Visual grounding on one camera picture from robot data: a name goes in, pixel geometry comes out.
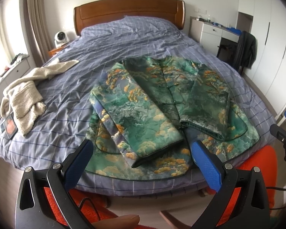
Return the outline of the person's left hand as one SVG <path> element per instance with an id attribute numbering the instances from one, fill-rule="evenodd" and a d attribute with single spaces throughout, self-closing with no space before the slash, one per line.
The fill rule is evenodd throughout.
<path id="1" fill-rule="evenodd" d="M 132 229 L 139 225 L 140 216 L 129 214 L 92 223 L 96 229 Z"/>

